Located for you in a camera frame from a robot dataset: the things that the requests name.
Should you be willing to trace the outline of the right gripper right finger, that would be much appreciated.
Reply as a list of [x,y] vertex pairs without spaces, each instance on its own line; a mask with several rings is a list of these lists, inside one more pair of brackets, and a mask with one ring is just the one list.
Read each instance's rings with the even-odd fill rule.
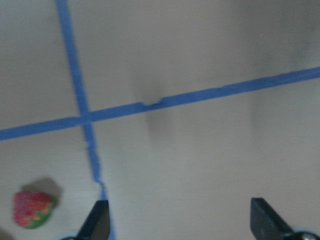
[[250,200],[250,230],[256,240],[289,240],[294,230],[264,198]]

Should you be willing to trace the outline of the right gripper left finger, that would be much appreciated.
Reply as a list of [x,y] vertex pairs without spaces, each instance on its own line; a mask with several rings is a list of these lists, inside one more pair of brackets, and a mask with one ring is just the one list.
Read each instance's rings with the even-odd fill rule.
[[108,200],[98,200],[77,233],[76,240],[107,240],[110,236]]

